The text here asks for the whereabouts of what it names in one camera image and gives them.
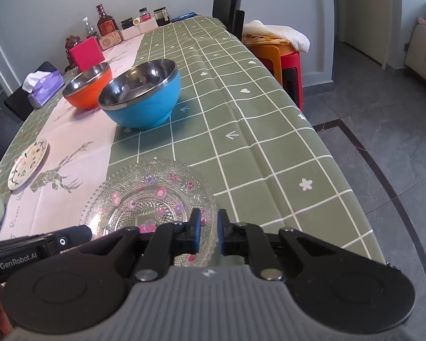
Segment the brown glass bottle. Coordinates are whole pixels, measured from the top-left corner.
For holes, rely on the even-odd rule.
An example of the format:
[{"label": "brown glass bottle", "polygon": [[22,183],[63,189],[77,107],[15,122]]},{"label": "brown glass bottle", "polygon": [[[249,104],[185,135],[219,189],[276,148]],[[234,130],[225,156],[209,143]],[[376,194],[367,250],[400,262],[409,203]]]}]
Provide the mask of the brown glass bottle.
[{"label": "brown glass bottle", "polygon": [[103,5],[99,4],[96,9],[98,10],[98,30],[101,36],[105,36],[113,31],[117,31],[118,27],[113,16],[107,15],[104,12]]}]

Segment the orange bowl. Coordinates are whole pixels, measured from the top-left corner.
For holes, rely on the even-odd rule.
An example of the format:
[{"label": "orange bowl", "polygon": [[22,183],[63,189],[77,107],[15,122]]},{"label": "orange bowl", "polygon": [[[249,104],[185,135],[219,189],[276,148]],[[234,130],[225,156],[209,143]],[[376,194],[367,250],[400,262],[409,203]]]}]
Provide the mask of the orange bowl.
[{"label": "orange bowl", "polygon": [[112,81],[108,63],[100,63],[72,79],[63,90],[63,97],[76,108],[91,110],[99,106],[98,97]]}]

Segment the green checkered tablecloth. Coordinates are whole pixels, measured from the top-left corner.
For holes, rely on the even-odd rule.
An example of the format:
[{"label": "green checkered tablecloth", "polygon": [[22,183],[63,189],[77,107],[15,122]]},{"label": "green checkered tablecloth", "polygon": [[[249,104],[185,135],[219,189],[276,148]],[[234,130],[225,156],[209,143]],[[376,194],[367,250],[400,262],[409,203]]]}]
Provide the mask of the green checkered tablecloth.
[{"label": "green checkered tablecloth", "polygon": [[[310,123],[217,19],[197,16],[145,34],[135,64],[160,58],[178,65],[180,99],[157,128],[117,126],[108,175],[140,160],[177,160],[205,178],[231,220],[259,224],[267,232],[297,228],[383,261],[354,193]],[[29,117],[3,158],[5,196],[12,160],[56,102]]]}]

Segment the white arrow print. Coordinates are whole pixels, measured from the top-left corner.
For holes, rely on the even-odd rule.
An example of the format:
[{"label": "white arrow print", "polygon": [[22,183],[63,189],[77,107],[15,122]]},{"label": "white arrow print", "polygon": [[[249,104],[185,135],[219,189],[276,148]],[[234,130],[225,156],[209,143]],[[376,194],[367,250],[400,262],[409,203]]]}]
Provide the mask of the white arrow print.
[{"label": "white arrow print", "polygon": [[238,136],[239,134],[236,134],[235,131],[226,134],[226,137],[231,140],[233,140],[234,137],[238,137]]}]

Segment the bowl rim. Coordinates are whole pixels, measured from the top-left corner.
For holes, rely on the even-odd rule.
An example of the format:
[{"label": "bowl rim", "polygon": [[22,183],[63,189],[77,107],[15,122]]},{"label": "bowl rim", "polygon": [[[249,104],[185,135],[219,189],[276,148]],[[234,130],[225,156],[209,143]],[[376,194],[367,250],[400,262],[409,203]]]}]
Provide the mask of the bowl rim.
[{"label": "bowl rim", "polygon": [[103,74],[105,74],[107,72],[108,69],[110,69],[110,65],[107,61],[99,63],[94,65],[93,67],[91,67],[90,69],[94,68],[94,67],[100,67],[101,68],[101,72],[99,72],[96,76],[91,77],[88,81],[86,81],[82,86],[76,88],[74,91],[66,93],[66,89],[68,88],[68,86],[73,83],[78,77],[80,77],[84,72],[79,73],[78,75],[76,75],[73,79],[71,79],[65,86],[65,88],[63,89],[62,95],[63,97],[70,97],[75,95],[76,93],[78,93],[80,90],[83,90],[86,86],[92,84],[93,82],[95,82],[97,79],[99,79],[99,77],[101,77]]},{"label": "bowl rim", "polygon": [[[100,99],[101,99],[101,95],[103,94],[103,92],[109,87],[109,85],[115,81],[116,79],[119,79],[121,76],[124,76],[127,72],[134,70],[135,68],[147,64],[147,63],[152,63],[152,62],[160,62],[160,61],[171,61],[174,63],[174,69],[170,72],[170,74],[167,76],[166,79],[164,79],[162,82],[158,83],[157,85],[149,88],[148,90],[146,90],[145,92],[142,92],[139,95],[136,95],[134,97],[132,97],[131,99],[125,100],[125,101],[121,101],[119,103],[115,103],[112,105],[107,105],[107,104],[102,104]],[[143,101],[145,99],[147,99],[148,97],[150,97],[151,95],[153,95],[155,92],[159,91],[161,88],[166,87],[167,85],[169,85],[172,80],[177,76],[178,74],[178,68],[177,68],[177,63],[173,60],[170,59],[155,59],[155,60],[150,60],[148,62],[145,63],[140,63],[138,65],[134,65],[132,68],[128,69],[127,71],[121,73],[118,77],[112,79],[112,81],[110,81],[101,91],[101,93],[98,96],[98,104],[100,106],[101,109],[103,110],[119,110],[119,109],[123,109],[123,108],[127,108],[128,106],[134,105],[140,101]]]}]

